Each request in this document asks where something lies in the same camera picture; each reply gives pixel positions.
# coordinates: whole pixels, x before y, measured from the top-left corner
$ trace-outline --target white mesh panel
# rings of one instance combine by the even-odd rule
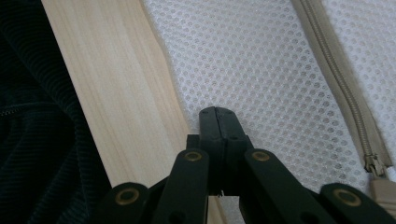
[[[144,4],[193,133],[201,109],[226,107],[253,145],[273,151],[306,187],[366,190],[368,175],[290,1]]]
[[[322,2],[395,164],[396,1]]]

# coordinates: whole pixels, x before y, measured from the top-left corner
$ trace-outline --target zipper tape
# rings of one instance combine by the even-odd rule
[[[389,154],[375,120],[353,77],[323,5],[319,1],[291,0],[302,22],[310,47],[346,121],[367,172],[386,176]]]

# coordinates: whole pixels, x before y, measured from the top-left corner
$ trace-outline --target wooden plank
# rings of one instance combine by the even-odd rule
[[[141,3],[43,4],[111,185],[169,175],[189,129]],[[210,201],[209,220],[223,223]]]

